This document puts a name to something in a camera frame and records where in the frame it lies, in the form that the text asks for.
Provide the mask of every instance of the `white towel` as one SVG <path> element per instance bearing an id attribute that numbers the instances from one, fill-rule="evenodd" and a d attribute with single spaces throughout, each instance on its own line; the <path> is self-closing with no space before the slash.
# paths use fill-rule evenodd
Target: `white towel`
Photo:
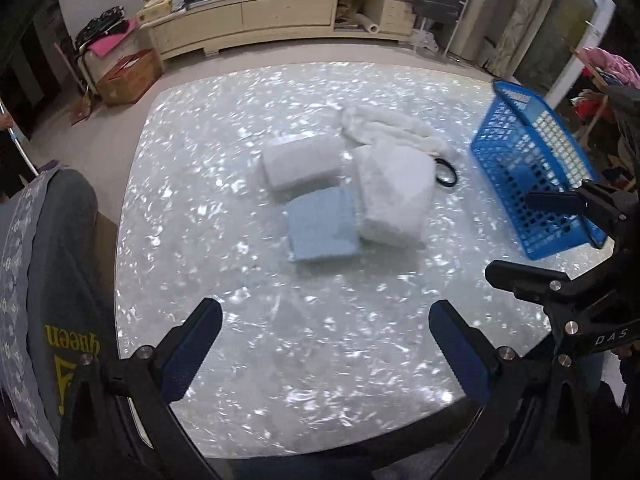
<path id="1" fill-rule="evenodd" d="M 375 106 L 345 107 L 342 132 L 361 144 L 387 141 L 449 160 L 457 155 L 442 136 L 420 119 Z"/>
<path id="2" fill-rule="evenodd" d="M 409 146 L 377 142 L 353 150 L 358 168 L 362 238 L 422 248 L 422 231 L 436 182 L 435 161 Z"/>
<path id="3" fill-rule="evenodd" d="M 283 191 L 312 180 L 331 179 L 342 171 L 344 140 L 318 135 L 265 146 L 262 163 L 271 189 Z"/>

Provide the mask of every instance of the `paper roll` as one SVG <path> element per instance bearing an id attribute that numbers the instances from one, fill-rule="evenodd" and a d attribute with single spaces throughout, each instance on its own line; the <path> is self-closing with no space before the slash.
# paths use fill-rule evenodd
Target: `paper roll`
<path id="1" fill-rule="evenodd" d="M 358 25 L 362 25 L 369 34 L 377 34 L 378 31 L 380 30 L 380 27 L 378 26 L 378 24 L 373 23 L 364 14 L 356 14 L 354 20 Z"/>

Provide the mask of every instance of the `blue gripper pad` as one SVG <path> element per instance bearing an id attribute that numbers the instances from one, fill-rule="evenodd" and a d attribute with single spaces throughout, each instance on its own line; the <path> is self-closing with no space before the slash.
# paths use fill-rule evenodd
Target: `blue gripper pad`
<path id="1" fill-rule="evenodd" d="M 169 330 L 156 348 L 156 376 L 167 402 L 184 397 L 222 328 L 222 307 L 205 298 L 186 321 Z"/>
<path id="2" fill-rule="evenodd" d="M 477 328 L 466 324 L 447 300 L 431 305 L 429 330 L 466 396 L 484 406 L 498 370 L 494 346 Z"/>

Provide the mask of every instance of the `curtain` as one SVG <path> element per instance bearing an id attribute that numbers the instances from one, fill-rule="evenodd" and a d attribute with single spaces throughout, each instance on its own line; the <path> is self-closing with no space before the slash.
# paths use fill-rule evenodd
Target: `curtain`
<path id="1" fill-rule="evenodd" d="M 540 1 L 518 0 L 516 2 L 511 19 L 495 47 L 494 54 L 486 65 L 486 69 L 490 73 L 501 78 L 510 78 L 513 75 L 513 73 L 509 73 L 512 72 L 510 70 L 511 61 L 536 15 Z"/>

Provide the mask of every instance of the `person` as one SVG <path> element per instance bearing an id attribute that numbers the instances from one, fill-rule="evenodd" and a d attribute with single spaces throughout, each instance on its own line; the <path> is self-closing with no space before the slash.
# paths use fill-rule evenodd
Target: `person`
<path id="1" fill-rule="evenodd" d="M 20 177 L 27 182 L 35 178 L 9 134 L 9 128 L 14 127 L 11 115 L 0 114 L 0 192 L 8 198 L 24 188 Z"/>

